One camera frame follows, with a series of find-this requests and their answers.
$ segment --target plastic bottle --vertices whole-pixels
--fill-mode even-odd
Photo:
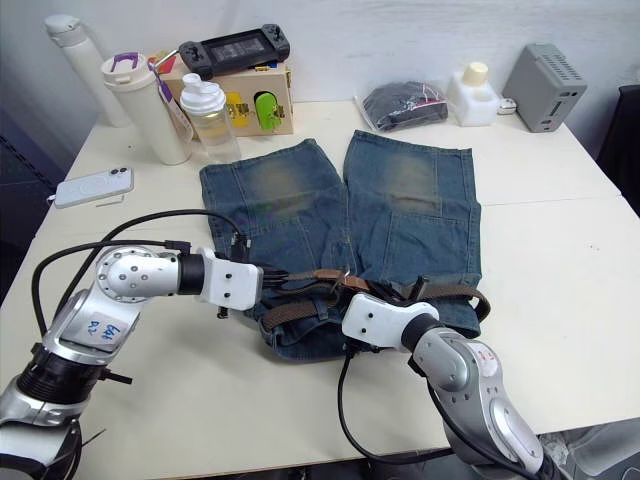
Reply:
[[[473,62],[464,72],[451,78],[447,97],[463,127],[491,125],[498,113],[500,97],[487,81],[489,69],[484,63]]]
[[[160,95],[156,76],[141,53],[121,53],[102,64],[104,84],[113,92],[160,160],[177,165],[189,158]]]
[[[109,123],[114,127],[129,125],[131,120],[122,105],[104,86],[100,73],[104,58],[87,37],[80,20],[71,15],[51,15],[44,20],[44,24],[51,40],[62,49],[71,67],[102,106]]]
[[[238,142],[231,129],[226,96],[217,83],[203,82],[197,73],[182,77],[180,106],[187,112],[212,161],[240,160]]]

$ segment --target jeans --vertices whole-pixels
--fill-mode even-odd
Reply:
[[[233,218],[251,238],[251,262],[292,273],[348,268],[352,275],[398,288],[418,276],[434,284],[476,286],[480,280],[480,205],[471,150],[356,131],[344,183],[311,139],[263,157],[209,165],[200,179],[205,206]],[[209,224],[216,249],[229,255],[230,227],[215,218]],[[269,308],[290,301],[268,291],[262,300],[252,312],[258,324]],[[343,355],[344,307],[312,300],[318,315],[271,331],[260,326],[280,357]],[[430,303],[446,325],[468,337],[480,333],[464,299]]]

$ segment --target gray device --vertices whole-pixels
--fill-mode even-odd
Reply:
[[[580,99],[587,84],[551,43],[524,47],[502,95],[513,98],[532,132],[553,132]]]

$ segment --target white cable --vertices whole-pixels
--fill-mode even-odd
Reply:
[[[624,471],[624,473],[622,474],[622,479],[621,479],[621,480],[626,480],[626,478],[627,478],[627,474],[628,474],[629,472],[638,472],[638,473],[640,473],[640,469],[637,469],[636,467],[629,467],[629,468],[627,468],[627,469]]]

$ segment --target plastic bag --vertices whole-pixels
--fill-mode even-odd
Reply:
[[[424,82],[391,82],[355,99],[371,129],[379,132],[442,122],[449,114],[444,94]]]

